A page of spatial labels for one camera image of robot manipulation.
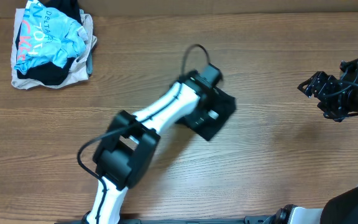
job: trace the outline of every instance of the stack of folded shirts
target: stack of folded shirts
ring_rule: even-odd
[[[92,74],[97,38],[77,0],[28,0],[16,9],[11,54],[12,86],[61,88]]]

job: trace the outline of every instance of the wooden table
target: wooden table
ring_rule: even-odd
[[[322,207],[357,185],[358,118],[323,118],[296,88],[358,58],[358,13],[96,17],[90,80],[62,90],[10,84],[12,19],[0,19],[0,223],[76,220],[97,182],[78,148],[120,110],[135,112],[178,76],[203,44],[237,111],[211,141],[183,127],[162,136],[122,213],[146,219],[240,218],[288,203]],[[202,68],[201,51],[188,68]],[[94,167],[89,149],[84,160]]]

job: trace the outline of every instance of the wall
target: wall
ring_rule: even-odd
[[[355,0],[78,0],[94,16],[194,15],[253,12],[358,11]],[[0,0],[0,18],[27,0]]]

